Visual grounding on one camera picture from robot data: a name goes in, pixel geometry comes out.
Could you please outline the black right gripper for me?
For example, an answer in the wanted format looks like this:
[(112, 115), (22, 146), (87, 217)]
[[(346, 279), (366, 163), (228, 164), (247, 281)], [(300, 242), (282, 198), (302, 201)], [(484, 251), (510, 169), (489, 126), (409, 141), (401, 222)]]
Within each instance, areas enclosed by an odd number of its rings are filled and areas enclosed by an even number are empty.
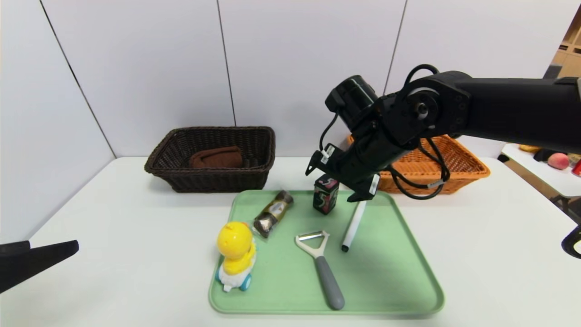
[(401, 157), (401, 146), (394, 143), (380, 130), (367, 132), (352, 132), (350, 144), (350, 180), (358, 190), (347, 198), (347, 202), (367, 201), (371, 190), (363, 190), (363, 186), (371, 186), (375, 181), (377, 191), (388, 191), (394, 185), (386, 173), (388, 166)]

